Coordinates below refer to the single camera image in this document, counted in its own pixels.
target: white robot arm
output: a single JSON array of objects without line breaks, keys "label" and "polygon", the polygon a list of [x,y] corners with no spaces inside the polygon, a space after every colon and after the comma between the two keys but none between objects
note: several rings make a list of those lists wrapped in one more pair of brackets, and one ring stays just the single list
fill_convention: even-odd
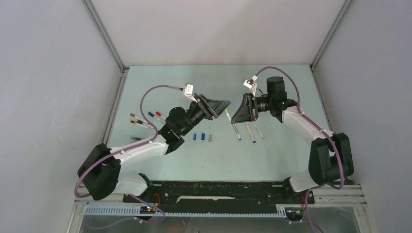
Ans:
[{"label": "white robot arm", "polygon": [[[193,85],[189,83],[182,89],[192,100],[189,109],[172,108],[158,134],[121,147],[110,149],[102,143],[93,149],[77,174],[83,177],[83,184],[94,200],[101,200],[111,193],[141,196],[151,182],[144,174],[136,174],[135,165],[175,151],[184,143],[182,136],[201,120],[217,118],[230,105],[230,101],[210,100],[201,94],[193,96]],[[112,156],[99,162],[108,155]]]},{"label": "white robot arm", "polygon": [[332,150],[329,139],[333,140],[340,155],[343,175],[347,177],[353,174],[349,138],[344,133],[335,134],[325,130],[305,116],[302,109],[298,109],[297,102],[287,98],[282,77],[268,78],[267,94],[260,97],[255,97],[258,85],[256,80],[257,76],[254,76],[243,83],[250,90],[243,95],[243,101],[232,117],[231,123],[256,121],[260,112],[270,111],[273,117],[290,126],[308,143],[310,146],[308,170],[287,178],[285,186],[294,192],[301,192],[331,183],[341,177],[336,155],[329,156],[329,150]]}]

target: red wire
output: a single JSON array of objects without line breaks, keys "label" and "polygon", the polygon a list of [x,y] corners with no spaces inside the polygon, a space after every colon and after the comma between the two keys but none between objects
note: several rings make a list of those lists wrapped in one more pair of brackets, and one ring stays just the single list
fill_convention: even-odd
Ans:
[{"label": "red wire", "polygon": [[305,206],[305,197],[303,197],[303,196],[301,196],[301,198],[302,198],[302,209],[303,210],[305,210],[306,209],[306,206]]},{"label": "red wire", "polygon": [[157,206],[159,207],[159,206],[160,206],[160,203],[161,203],[161,201],[160,201],[160,196],[159,196],[158,193],[155,193],[154,195],[157,196],[157,199],[159,200],[159,204],[157,204]]}]

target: pen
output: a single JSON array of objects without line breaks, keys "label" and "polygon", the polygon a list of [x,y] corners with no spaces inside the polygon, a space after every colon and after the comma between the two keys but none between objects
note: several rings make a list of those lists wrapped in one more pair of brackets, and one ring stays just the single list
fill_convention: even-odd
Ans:
[{"label": "pen", "polygon": [[134,117],[134,118],[138,119],[138,120],[143,121],[143,123],[149,124],[149,123],[148,123],[145,119],[140,118],[140,117],[136,116],[136,115],[135,115],[135,114],[133,114],[133,113],[131,113],[130,115],[131,115],[132,117]]},{"label": "pen", "polygon": [[140,140],[141,140],[141,138],[140,138],[140,137],[133,137],[133,136],[131,136],[130,138],[131,138],[131,139],[133,139],[135,142],[137,142],[137,141],[140,141]]},{"label": "pen", "polygon": [[252,121],[253,125],[255,126],[255,128],[257,129],[257,131],[259,132],[260,136],[262,137],[262,139],[265,138],[265,136],[263,136],[262,132],[260,131],[260,129],[258,128],[258,126],[256,125],[256,123],[254,121]]},{"label": "pen", "polygon": [[[227,118],[229,119],[229,122],[230,122],[230,121],[232,120],[232,118],[230,117],[229,111],[227,110],[227,108],[224,110],[224,112],[226,113],[226,116],[227,116]],[[242,140],[242,138],[240,137],[239,130],[238,130],[238,128],[236,127],[236,125],[235,125],[235,124],[232,124],[232,123],[231,123],[231,125],[233,126],[233,129],[235,130],[235,132],[236,132],[236,134],[237,134],[237,136],[238,136],[239,141]]]},{"label": "pen", "polygon": [[132,124],[135,124],[135,125],[139,125],[139,126],[141,126],[141,127],[143,127],[143,128],[146,128],[146,129],[150,129],[148,126],[145,126],[145,125],[142,125],[142,124],[140,124],[140,123],[137,123],[136,121],[130,121],[130,123],[132,123]]},{"label": "pen", "polygon": [[158,118],[157,116],[155,116],[153,113],[149,112],[149,116],[154,117],[156,120],[162,122],[163,124],[166,124],[166,122],[160,118]]},{"label": "pen", "polygon": [[247,128],[247,131],[250,134],[250,138],[252,139],[252,142],[256,143],[255,137],[253,136],[253,133],[252,133],[252,130],[250,129],[249,123],[245,122],[245,125],[246,125],[246,128]]},{"label": "pen", "polygon": [[147,127],[151,128],[151,129],[153,129],[153,127],[152,127],[151,125],[146,124],[146,123],[144,123],[144,122],[143,122],[143,121],[141,121],[141,120],[137,120],[137,123],[139,123],[139,124],[141,124],[141,125],[144,125],[144,126],[147,126]]},{"label": "pen", "polygon": [[157,114],[160,118],[162,118],[164,121],[166,121],[166,117],[164,117],[160,112],[156,112],[156,114]]}]

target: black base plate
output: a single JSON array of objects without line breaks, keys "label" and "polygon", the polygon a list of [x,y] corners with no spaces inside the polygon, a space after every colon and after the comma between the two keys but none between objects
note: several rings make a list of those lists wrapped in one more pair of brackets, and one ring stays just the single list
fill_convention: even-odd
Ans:
[{"label": "black base plate", "polygon": [[[283,182],[181,182],[152,181],[161,199],[160,208],[169,213],[271,214],[277,204],[302,204],[304,192],[286,197]],[[179,199],[181,196],[234,197],[230,200]],[[137,203],[124,195],[123,202]],[[148,199],[158,203],[157,196]]]}]

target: light blue table surface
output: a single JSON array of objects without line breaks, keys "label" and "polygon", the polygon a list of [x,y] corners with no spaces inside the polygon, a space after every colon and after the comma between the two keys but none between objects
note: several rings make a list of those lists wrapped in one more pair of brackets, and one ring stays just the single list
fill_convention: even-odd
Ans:
[{"label": "light blue table surface", "polygon": [[[248,92],[243,86],[265,65],[220,65],[220,66],[137,66],[130,67],[109,138],[110,147],[129,144],[130,136],[146,138],[154,130],[130,123],[130,113],[141,116],[139,103],[144,92],[152,86],[167,84],[183,87],[194,85],[194,92],[213,100],[229,100],[231,116]],[[315,122],[327,128],[325,114],[319,100],[315,82],[308,65],[278,65],[296,82],[301,95],[301,107]],[[275,70],[266,70],[259,75],[258,88],[266,93],[266,78],[283,76]],[[296,100],[296,92],[284,77],[288,98]],[[155,89],[145,99],[143,111],[159,111],[164,115],[175,106],[189,108],[190,100],[181,91],[168,88]],[[162,124],[153,119],[160,129]],[[251,125],[257,142],[252,143],[244,124],[238,124],[242,140],[239,141],[223,113],[219,118],[203,120],[184,139],[185,143],[175,152],[141,162],[136,172],[146,174],[151,180],[182,181],[281,181],[308,167],[309,145],[288,126],[280,123],[269,112],[260,113],[256,121],[265,139],[261,139]],[[201,134],[206,133],[206,140]],[[209,134],[213,135],[208,142]]]}]

